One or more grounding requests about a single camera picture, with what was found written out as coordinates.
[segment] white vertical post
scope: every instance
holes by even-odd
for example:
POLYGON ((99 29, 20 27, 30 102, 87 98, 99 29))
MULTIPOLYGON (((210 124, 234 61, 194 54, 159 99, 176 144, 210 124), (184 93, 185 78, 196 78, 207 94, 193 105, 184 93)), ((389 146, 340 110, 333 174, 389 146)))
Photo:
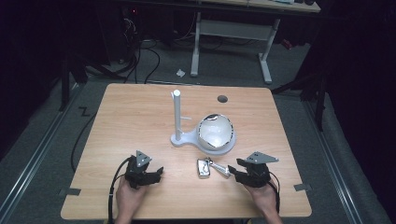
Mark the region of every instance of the white vertical post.
POLYGON ((175 90, 173 92, 174 105, 175 105, 175 137, 177 141, 181 139, 181 128, 180 128, 180 91, 175 90))

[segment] desk leg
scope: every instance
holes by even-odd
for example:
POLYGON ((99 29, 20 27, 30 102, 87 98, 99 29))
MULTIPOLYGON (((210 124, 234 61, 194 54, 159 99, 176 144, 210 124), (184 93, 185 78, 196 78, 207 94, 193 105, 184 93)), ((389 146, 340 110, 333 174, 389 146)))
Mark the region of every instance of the desk leg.
POLYGON ((197 22, 195 23, 195 46, 192 53, 191 77, 198 77, 199 66, 199 37, 201 34, 201 12, 197 12, 197 22))
POLYGON ((266 84, 272 83, 270 70, 268 69, 268 64, 267 64, 267 57, 270 52, 271 46, 274 42, 274 38, 275 38, 277 27, 279 26, 279 23, 280 23, 280 19, 276 19, 274 22, 274 25, 272 27, 272 30, 269 34, 269 37, 267 40, 267 46, 265 47, 265 52, 259 54, 260 65, 262 66, 262 75, 264 76, 264 82, 266 84))

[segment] desk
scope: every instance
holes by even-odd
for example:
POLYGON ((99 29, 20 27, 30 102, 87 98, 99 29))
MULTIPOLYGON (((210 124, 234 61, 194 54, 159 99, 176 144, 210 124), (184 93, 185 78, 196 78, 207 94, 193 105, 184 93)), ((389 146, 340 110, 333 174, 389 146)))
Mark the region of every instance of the desk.
MULTIPOLYGON (((275 1, 267 0, 202 0, 199 1, 199 4, 202 4, 202 2, 238 5, 243 7, 266 7, 277 10, 290 10, 298 12, 320 12, 320 7, 316 3, 312 6, 308 6, 306 4, 282 4, 275 1)), ((253 25, 227 21, 201 20, 201 12, 198 12, 195 25, 195 45, 192 54, 191 76, 198 76, 200 35, 218 35, 225 37, 266 41, 263 53, 259 54, 259 61, 262 67, 264 82, 267 84, 271 84, 272 79, 270 71, 268 69, 267 57, 270 52, 270 48, 274 42, 279 23, 280 19, 275 19, 272 26, 253 25)))
MULTIPOLYGON (((234 148, 211 157, 240 171, 236 159, 253 151, 279 158, 268 167, 280 181, 280 215, 307 217, 311 207, 301 184, 272 93, 265 88, 110 84, 92 126, 62 209, 65 219, 106 219, 108 190, 119 165, 137 150, 152 157, 148 172, 164 167, 159 184, 149 187, 136 219, 260 217, 250 195, 234 177, 211 169, 208 179, 197 175, 196 161, 206 155, 192 146, 174 147, 173 90, 181 91, 181 128, 192 130, 208 114, 226 115, 237 134, 234 148), (228 97, 227 103, 218 96, 228 97)), ((117 206, 114 202, 114 213, 117 206)))

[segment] person's left hand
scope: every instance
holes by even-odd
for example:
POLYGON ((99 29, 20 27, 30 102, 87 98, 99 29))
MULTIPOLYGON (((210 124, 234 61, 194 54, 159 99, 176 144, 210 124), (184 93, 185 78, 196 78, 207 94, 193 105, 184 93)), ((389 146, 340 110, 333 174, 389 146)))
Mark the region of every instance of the person's left hand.
POLYGON ((132 218, 143 202, 149 186, 139 186, 139 189, 133 189, 125 177, 120 177, 119 188, 117 189, 117 206, 119 214, 116 219, 116 224, 130 224, 132 218))

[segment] person's right hand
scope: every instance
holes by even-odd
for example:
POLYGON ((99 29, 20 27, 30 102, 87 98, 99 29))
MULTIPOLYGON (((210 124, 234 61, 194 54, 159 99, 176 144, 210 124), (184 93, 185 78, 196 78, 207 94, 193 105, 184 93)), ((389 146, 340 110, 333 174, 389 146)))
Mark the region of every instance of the person's right hand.
POLYGON ((250 193, 253 202, 260 209, 268 224, 283 223, 276 211, 276 193, 270 185, 267 184, 261 188, 253 188, 247 185, 244 186, 250 193))

